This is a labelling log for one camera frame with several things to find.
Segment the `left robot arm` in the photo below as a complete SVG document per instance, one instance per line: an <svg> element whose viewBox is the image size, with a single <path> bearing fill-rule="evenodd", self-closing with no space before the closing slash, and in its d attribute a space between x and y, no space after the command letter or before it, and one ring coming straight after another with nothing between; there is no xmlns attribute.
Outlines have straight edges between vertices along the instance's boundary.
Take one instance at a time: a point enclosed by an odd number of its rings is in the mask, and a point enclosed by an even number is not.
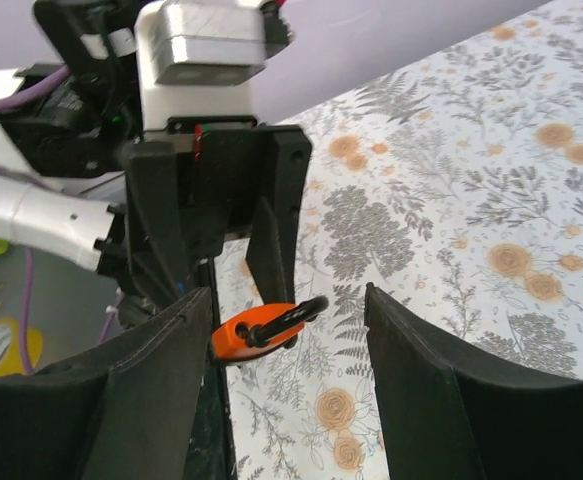
<svg viewBox="0 0 583 480"><path fill-rule="evenodd" d="M0 71L0 238L167 307L247 238L262 299L295 299L311 143L259 121L292 40L279 1L37 1L59 64Z"/></svg>

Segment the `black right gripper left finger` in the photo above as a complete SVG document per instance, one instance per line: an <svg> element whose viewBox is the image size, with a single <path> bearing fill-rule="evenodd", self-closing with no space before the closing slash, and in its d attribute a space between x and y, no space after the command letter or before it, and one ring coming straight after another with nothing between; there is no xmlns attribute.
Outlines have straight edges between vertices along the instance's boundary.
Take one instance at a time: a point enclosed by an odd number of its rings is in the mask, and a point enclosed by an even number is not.
<svg viewBox="0 0 583 480"><path fill-rule="evenodd" d="M0 479L180 479L211 330L198 288L31 376L0 378Z"/></svg>

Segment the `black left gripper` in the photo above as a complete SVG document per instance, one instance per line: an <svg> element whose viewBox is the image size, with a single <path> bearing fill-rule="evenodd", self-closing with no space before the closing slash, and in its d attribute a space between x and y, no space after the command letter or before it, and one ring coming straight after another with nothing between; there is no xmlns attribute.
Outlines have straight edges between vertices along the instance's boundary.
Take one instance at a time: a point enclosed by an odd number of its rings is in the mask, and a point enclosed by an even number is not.
<svg viewBox="0 0 583 480"><path fill-rule="evenodd" d="M201 265L228 241L265 304L295 300L299 213L312 145L298 126L198 124L121 153L127 207L124 288L170 305L202 285Z"/></svg>

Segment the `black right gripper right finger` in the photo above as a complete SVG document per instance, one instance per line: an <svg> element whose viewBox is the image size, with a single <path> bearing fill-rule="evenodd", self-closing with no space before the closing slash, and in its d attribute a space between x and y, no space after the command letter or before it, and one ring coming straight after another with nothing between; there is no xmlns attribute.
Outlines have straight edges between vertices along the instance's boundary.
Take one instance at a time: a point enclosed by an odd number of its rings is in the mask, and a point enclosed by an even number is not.
<svg viewBox="0 0 583 480"><path fill-rule="evenodd" d="M368 285L364 318L393 479L583 479L583 380L530 369Z"/></svg>

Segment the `orange black padlock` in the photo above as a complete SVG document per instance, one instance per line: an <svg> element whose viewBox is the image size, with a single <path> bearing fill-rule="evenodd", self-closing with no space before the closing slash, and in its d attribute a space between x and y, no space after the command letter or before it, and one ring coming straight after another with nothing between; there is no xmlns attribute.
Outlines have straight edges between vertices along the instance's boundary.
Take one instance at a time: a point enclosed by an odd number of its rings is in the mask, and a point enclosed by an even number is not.
<svg viewBox="0 0 583 480"><path fill-rule="evenodd" d="M292 348L307 323L329 305L317 296L298 305L271 303L241 312L220 325L211 335L209 363L228 366L262 358L279 348Z"/></svg>

